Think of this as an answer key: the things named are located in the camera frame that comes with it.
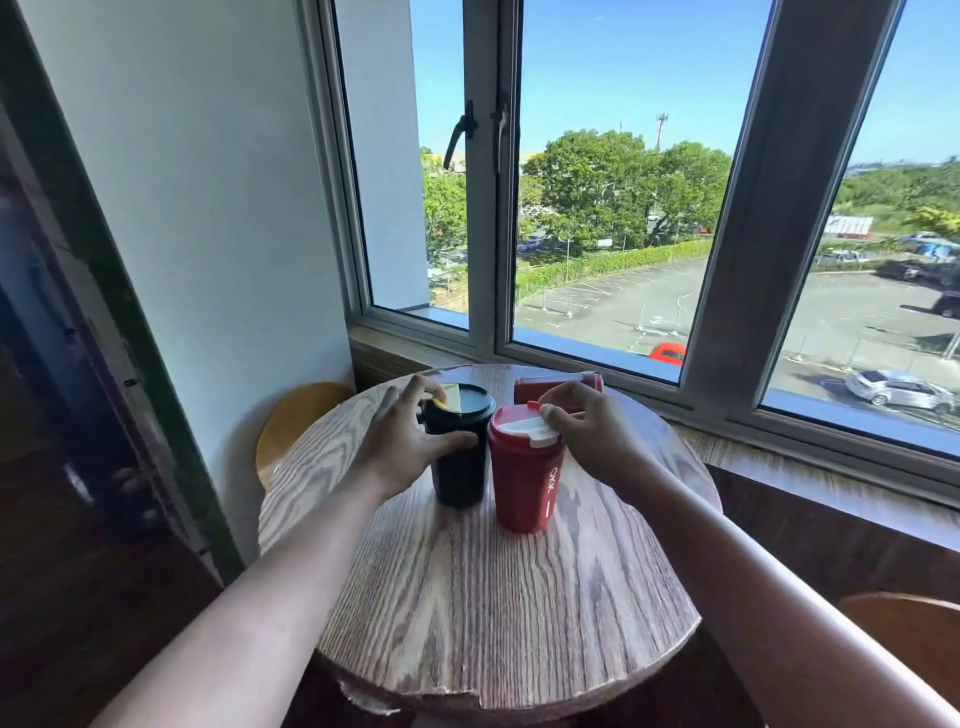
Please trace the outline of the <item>person's right hand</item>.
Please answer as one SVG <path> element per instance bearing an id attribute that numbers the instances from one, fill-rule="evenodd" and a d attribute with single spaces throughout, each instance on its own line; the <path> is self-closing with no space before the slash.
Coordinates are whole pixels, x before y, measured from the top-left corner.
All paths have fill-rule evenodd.
<path id="1" fill-rule="evenodd" d="M 582 407 L 582 439 L 564 442 L 580 467 L 622 501 L 642 507 L 652 501 L 654 493 L 665 493 L 671 487 L 670 474 L 644 447 L 610 395 L 581 381 L 569 381 L 544 394 L 539 402 Z"/>

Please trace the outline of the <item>person's left hand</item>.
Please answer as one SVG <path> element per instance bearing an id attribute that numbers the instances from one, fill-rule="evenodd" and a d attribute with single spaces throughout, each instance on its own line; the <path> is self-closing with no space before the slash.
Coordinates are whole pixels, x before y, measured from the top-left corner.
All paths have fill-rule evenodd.
<path id="1" fill-rule="evenodd" d="M 402 390 L 391 385 L 348 469 L 346 479 L 372 494 L 378 504 L 406 491 L 431 464 L 431 434 L 417 421 L 426 395 L 446 399 L 442 384 L 420 373 Z"/>

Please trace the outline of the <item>black travel cup with lid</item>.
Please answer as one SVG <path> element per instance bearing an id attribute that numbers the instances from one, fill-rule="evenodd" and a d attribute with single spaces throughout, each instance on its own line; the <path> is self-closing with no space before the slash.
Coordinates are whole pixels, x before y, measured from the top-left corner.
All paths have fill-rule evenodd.
<path id="1" fill-rule="evenodd" d="M 486 491 L 488 425 L 497 411 L 497 402 L 483 387 L 472 383 L 445 382 L 445 401 L 426 400 L 420 423 L 431 435 L 466 431 L 477 443 L 439 457 L 431 465 L 437 500 L 444 506 L 469 509 L 480 504 Z"/>

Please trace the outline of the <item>red travel cup with lid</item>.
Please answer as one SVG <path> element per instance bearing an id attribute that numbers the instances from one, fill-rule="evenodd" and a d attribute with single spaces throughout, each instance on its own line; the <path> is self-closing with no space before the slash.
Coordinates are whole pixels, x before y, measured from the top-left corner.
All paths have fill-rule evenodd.
<path id="1" fill-rule="evenodd" d="M 536 401 L 505 405 L 487 425 L 495 511 L 502 528 L 543 531 L 555 512 L 566 453 L 563 437 Z"/>

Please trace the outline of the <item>person's left forearm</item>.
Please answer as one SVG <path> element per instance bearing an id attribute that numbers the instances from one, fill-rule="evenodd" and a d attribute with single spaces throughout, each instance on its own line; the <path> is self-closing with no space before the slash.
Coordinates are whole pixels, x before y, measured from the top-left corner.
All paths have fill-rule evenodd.
<path id="1" fill-rule="evenodd" d="M 352 468 L 89 728 L 280 728 L 365 529 L 417 478 Z"/>

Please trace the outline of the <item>person's right forearm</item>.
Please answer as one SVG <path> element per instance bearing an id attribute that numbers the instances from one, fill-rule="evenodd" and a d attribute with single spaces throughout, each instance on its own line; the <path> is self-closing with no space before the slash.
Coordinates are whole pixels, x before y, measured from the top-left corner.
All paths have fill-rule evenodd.
<path id="1" fill-rule="evenodd" d="M 646 520 L 770 728 L 960 728 L 932 687 L 659 462 L 605 481 Z"/>

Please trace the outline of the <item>red box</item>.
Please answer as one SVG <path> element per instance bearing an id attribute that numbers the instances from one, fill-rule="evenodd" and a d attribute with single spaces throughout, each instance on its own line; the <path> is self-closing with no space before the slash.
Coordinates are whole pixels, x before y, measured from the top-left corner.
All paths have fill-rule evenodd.
<path id="1" fill-rule="evenodd" d="M 602 392 L 604 380 L 598 370 L 584 370 L 580 372 L 558 372 L 550 374 L 527 376 L 518 378 L 513 383 L 513 403 L 525 405 L 531 410 L 539 412 L 541 397 L 547 392 L 568 382 L 581 382 L 583 385 Z"/>

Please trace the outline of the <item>wooden chair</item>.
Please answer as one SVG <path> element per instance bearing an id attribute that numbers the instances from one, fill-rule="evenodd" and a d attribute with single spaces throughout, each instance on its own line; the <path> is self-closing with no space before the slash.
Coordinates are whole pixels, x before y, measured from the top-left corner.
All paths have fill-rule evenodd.
<path id="1" fill-rule="evenodd" d="M 837 606 L 960 712 L 960 605 L 876 591 L 844 597 Z"/>
<path id="2" fill-rule="evenodd" d="M 271 490 L 277 467 L 300 437 L 354 394 L 345 384 L 324 381 L 303 384 L 282 396 L 266 418 L 255 446 L 254 465 L 265 492 Z"/>

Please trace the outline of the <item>green trees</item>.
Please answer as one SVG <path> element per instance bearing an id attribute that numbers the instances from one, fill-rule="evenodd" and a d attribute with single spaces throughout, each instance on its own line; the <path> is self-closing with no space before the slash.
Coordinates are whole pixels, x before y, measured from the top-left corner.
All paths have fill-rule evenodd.
<path id="1" fill-rule="evenodd" d="M 710 236 L 733 157 L 683 140 L 664 150 L 625 130 L 567 130 L 519 164 L 516 248 L 580 256 Z"/>

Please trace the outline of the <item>silver car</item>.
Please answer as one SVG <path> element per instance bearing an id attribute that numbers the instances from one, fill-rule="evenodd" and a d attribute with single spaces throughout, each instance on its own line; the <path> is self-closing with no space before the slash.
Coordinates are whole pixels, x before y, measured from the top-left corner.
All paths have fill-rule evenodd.
<path id="1" fill-rule="evenodd" d="M 849 394 L 874 407 L 898 407 L 946 415 L 954 394 L 905 370 L 857 370 L 844 379 Z"/>

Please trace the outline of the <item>dark wooden door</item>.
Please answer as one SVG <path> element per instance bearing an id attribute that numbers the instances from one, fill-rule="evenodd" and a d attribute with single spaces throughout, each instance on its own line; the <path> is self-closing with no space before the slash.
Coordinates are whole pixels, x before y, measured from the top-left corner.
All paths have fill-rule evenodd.
<path id="1" fill-rule="evenodd" d="M 0 728 L 86 728 L 241 567 L 17 0 L 0 0 Z"/>

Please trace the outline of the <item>grey window frame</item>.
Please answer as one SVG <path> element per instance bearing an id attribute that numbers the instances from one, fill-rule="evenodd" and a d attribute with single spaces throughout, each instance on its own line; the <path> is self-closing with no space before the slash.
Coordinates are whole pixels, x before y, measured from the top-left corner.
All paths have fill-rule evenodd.
<path id="1" fill-rule="evenodd" d="M 850 477 L 960 506 L 960 455 L 937 454 L 868 436 L 846 420 L 819 417 L 825 404 L 787 412 L 796 394 L 763 405 L 827 220 L 842 165 L 899 24 L 906 0 L 774 0 L 739 133 L 731 181 L 695 310 L 689 358 L 669 386 L 625 366 L 601 364 L 615 388 L 690 428 L 753 443 Z M 508 331 L 508 280 L 516 216 L 522 85 L 522 0 L 463 3 L 465 100 L 478 127 L 466 140 L 470 204 L 467 329 L 440 318 L 378 308 L 342 61 L 343 15 L 333 0 L 294 0 L 327 198 L 332 206 L 347 325 L 362 324 L 474 354 L 572 371 L 581 354 L 517 342 Z M 492 165 L 491 113 L 510 105 L 501 174 Z"/>

